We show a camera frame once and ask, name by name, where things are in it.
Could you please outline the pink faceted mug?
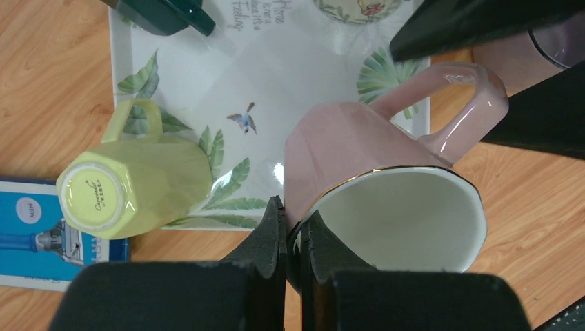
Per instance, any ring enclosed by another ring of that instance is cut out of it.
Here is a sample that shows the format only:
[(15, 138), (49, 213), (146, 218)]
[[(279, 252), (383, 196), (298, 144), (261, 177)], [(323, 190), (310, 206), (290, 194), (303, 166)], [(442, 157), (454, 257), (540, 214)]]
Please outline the pink faceted mug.
[[(450, 85), (470, 101), (440, 130), (414, 137), (392, 118)], [(478, 189), (453, 166), (507, 114), (501, 79), (475, 63), (431, 65), (370, 103), (316, 105), (284, 145), (284, 210), (301, 288), (301, 234), (323, 221), (350, 259), (382, 271), (465, 272), (487, 235)]]

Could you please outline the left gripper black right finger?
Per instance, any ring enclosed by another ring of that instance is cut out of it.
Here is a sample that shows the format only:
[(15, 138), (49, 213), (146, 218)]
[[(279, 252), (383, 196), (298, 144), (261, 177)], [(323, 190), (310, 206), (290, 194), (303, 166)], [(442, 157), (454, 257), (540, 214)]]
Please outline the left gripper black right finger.
[(381, 271), (314, 214), (300, 227), (304, 330), (529, 330), (505, 280), (492, 274)]

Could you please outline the lime green faceted mug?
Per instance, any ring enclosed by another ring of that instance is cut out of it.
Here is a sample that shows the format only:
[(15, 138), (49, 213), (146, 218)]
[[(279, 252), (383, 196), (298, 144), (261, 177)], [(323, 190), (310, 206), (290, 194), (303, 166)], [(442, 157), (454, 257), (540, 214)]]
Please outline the lime green faceted mug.
[(57, 179), (66, 223), (102, 239), (122, 239), (186, 216), (212, 188), (207, 154), (166, 136), (149, 99), (118, 103), (101, 143), (82, 152)]

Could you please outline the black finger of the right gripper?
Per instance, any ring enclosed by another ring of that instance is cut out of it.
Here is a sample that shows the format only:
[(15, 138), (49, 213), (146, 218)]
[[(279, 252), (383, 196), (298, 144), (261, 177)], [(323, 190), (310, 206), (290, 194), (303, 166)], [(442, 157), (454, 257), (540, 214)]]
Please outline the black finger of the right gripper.
[(389, 43), (395, 61), (408, 61), (503, 39), (565, 21), (583, 1), (427, 0)]
[(584, 160), (583, 61), (508, 101), (508, 114), (483, 143)]

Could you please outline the purple mug black handle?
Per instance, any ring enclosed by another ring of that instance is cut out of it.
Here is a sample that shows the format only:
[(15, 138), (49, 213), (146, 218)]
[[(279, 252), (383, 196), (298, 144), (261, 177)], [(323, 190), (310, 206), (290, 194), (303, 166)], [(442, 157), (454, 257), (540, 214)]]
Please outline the purple mug black handle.
[(521, 92), (584, 60), (584, 12), (475, 46), (473, 60), (492, 70), (509, 95)]

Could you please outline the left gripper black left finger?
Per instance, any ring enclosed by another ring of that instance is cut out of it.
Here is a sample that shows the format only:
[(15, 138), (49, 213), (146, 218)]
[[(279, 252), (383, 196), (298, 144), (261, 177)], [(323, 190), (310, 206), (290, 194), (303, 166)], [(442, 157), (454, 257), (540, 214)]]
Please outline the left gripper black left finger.
[(113, 262), (84, 268), (50, 330), (282, 330), (286, 217), (279, 197), (218, 261)]

